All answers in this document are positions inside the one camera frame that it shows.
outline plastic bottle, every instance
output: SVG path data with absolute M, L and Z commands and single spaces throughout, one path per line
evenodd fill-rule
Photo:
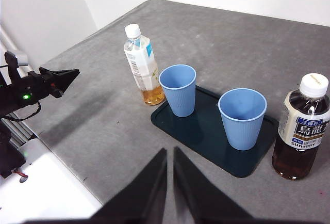
M 284 100 L 272 157 L 274 169 L 284 178 L 297 180 L 310 172 L 330 119 L 327 87 L 325 76 L 310 73 Z
M 124 51 L 143 100 L 148 105 L 159 104 L 165 95 L 158 81 L 158 66 L 150 39 L 141 35 L 137 24 L 127 25 L 125 32 L 128 40 L 124 44 Z

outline green led light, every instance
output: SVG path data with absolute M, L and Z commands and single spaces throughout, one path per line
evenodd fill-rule
M 23 95 L 23 99 L 30 99 L 30 98 L 31 98 L 31 95 L 28 95 L 28 94 Z

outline plastic cup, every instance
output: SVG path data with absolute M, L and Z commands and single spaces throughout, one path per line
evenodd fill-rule
M 174 115 L 187 117 L 195 109 L 196 71 L 188 65 L 172 65 L 159 76 Z
M 252 89 L 237 88 L 220 97 L 218 108 L 229 144 L 237 150 L 251 149 L 267 109 L 265 97 Z

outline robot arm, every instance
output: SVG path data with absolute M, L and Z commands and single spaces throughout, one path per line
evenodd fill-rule
M 49 94 L 56 98 L 63 96 L 68 86 L 79 74 L 78 69 L 50 71 L 39 68 L 40 74 L 30 71 L 27 76 L 21 78 L 17 68 L 25 66 L 27 62 L 24 58 L 18 60 L 18 57 L 10 51 L 5 53 L 11 84 L 7 85 L 0 73 L 0 118 L 10 119 L 6 117 L 7 114 L 38 103 L 38 110 L 32 114 L 34 116 L 41 109 L 39 100 L 44 99 Z M 0 122 L 0 176 L 4 178 L 11 175 L 12 170 L 25 163 L 24 156 L 9 143 L 10 137 L 10 130 Z

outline gray table surface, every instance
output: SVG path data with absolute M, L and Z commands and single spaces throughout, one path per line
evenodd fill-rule
M 186 63 L 196 69 L 196 83 L 213 92 L 256 89 L 267 98 L 267 114 L 276 119 L 287 92 L 298 88 L 304 74 L 330 77 L 329 27 L 147 1 L 43 65 L 50 70 L 79 68 L 80 75 L 62 98 L 42 100 L 42 111 L 26 123 L 82 183 L 105 203 L 164 147 L 169 167 L 163 223 L 182 223 L 172 175 L 173 147 L 179 146 L 216 187 L 253 216 L 330 223 L 330 131 L 310 175 L 301 181 L 276 174 L 273 146 L 252 175 L 230 175 L 152 125 L 150 115 L 157 106 L 143 103 L 123 51 L 124 27 L 130 23 L 138 23 L 151 39 L 160 70 Z

